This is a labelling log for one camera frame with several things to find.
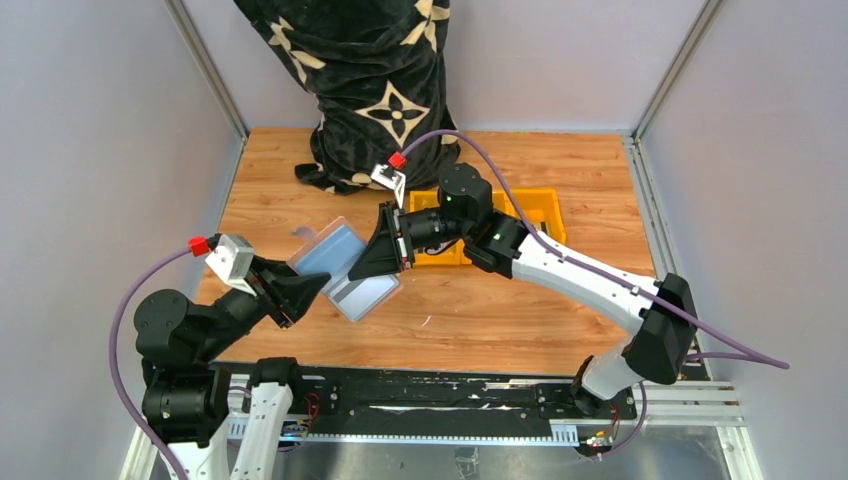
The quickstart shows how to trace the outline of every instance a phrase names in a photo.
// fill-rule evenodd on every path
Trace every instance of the gray wall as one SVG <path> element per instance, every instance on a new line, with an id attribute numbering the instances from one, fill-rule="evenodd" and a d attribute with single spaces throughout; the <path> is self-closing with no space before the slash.
<path id="1" fill-rule="evenodd" d="M 111 316 L 144 269 L 213 231 L 237 137 L 161 1 L 4 1 L 0 59 L 2 477 L 116 478 L 132 422 Z M 140 399 L 131 318 L 122 333 Z"/>
<path id="2" fill-rule="evenodd" d="M 185 0 L 245 121 L 314 125 L 232 0 Z M 453 0 L 448 92 L 461 128 L 629 129 L 703 0 Z"/>
<path id="3" fill-rule="evenodd" d="M 701 317 L 792 364 L 714 362 L 765 478 L 844 478 L 848 3 L 730 0 L 645 146 Z"/>

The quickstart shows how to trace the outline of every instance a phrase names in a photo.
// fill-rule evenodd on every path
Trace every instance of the black blanket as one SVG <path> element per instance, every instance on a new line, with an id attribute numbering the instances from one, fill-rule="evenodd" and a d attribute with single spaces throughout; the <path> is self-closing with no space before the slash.
<path id="1" fill-rule="evenodd" d="M 456 128 L 445 96 L 443 49 L 450 0 L 234 0 L 289 73 L 315 95 L 321 121 L 304 183 L 339 194 L 370 184 L 415 138 Z M 455 137 L 426 142 L 408 158 L 408 188 L 435 185 L 456 161 Z"/>

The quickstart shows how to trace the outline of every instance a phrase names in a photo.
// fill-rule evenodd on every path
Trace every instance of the red connector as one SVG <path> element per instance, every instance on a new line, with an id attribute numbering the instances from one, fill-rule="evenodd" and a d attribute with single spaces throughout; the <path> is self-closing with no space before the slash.
<path id="1" fill-rule="evenodd" d="M 402 170 L 406 166 L 406 157 L 401 155 L 400 152 L 395 152 L 389 157 L 389 165 L 395 170 Z"/>
<path id="2" fill-rule="evenodd" d="M 210 250 L 212 250 L 209 248 L 209 243 L 204 237 L 192 238 L 188 241 L 188 247 L 191 249 L 191 254 L 195 257 L 206 255 Z"/>

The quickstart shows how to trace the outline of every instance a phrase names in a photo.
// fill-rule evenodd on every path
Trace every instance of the wooden tabletop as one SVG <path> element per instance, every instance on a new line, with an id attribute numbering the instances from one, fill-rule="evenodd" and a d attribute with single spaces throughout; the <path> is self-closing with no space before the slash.
<path id="1" fill-rule="evenodd" d="M 293 174 L 312 162 L 309 129 L 257 128 L 250 135 L 219 231 L 244 236 L 265 258 L 285 260 L 300 246 L 298 226 L 322 229 L 344 216 L 368 240 L 388 192 L 341 197 L 301 185 Z M 651 257 L 627 158 L 617 135 L 479 132 L 471 134 L 510 187 L 556 188 L 567 246 L 612 266 L 652 274 Z M 468 162 L 497 185 L 470 148 Z M 222 355 L 256 361 L 293 356 L 315 365 L 573 374 L 592 354 L 623 338 L 594 310 L 546 288 L 472 266 L 418 267 L 403 289 L 359 323 L 323 295 L 294 327 L 262 320 Z M 225 291 L 207 270 L 198 302 Z M 423 325 L 432 316 L 427 325 Z"/>

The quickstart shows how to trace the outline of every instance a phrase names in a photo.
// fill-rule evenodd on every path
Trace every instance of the yellow plastic tray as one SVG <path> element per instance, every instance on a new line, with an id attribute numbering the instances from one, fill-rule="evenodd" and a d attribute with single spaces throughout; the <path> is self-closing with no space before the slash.
<path id="1" fill-rule="evenodd" d="M 521 206 L 527 218 L 536 228 L 548 234 L 559 243 L 565 243 L 565 225 L 562 223 L 562 212 L 559 199 L 553 188 L 525 188 L 512 191 L 518 205 Z M 492 202 L 495 208 L 515 216 L 515 209 L 502 190 L 492 192 Z M 439 206 L 436 190 L 409 193 L 409 211 L 415 212 L 429 207 Z M 415 253 L 415 265 L 471 265 L 471 260 L 462 254 L 465 244 L 460 240 L 456 245 L 439 255 Z"/>

